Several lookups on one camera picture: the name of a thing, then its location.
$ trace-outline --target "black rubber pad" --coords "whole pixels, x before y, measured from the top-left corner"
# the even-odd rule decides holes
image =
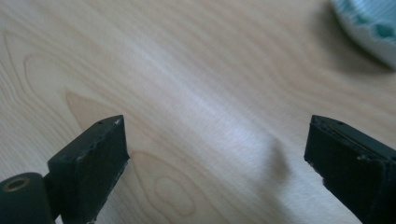
[[[396,151],[335,119],[313,116],[304,159],[362,223],[396,223]]]

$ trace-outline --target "white object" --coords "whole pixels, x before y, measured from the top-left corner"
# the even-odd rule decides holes
[[[351,38],[396,70],[396,0],[332,0],[332,5]]]

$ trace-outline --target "screw hole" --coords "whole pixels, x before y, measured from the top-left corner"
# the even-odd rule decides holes
[[[20,178],[13,179],[13,180],[9,181],[8,183],[6,183],[6,185],[3,187],[3,191],[12,192],[12,191],[16,191],[19,189],[23,189],[24,187],[26,187],[26,185],[29,184],[29,182],[30,182],[30,179],[26,178],[26,177],[20,177]]]

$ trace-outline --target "wood grain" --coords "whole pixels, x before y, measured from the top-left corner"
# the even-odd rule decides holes
[[[359,223],[304,162],[309,120],[396,147],[395,85],[326,0],[0,1],[0,179],[123,114],[97,223]]]

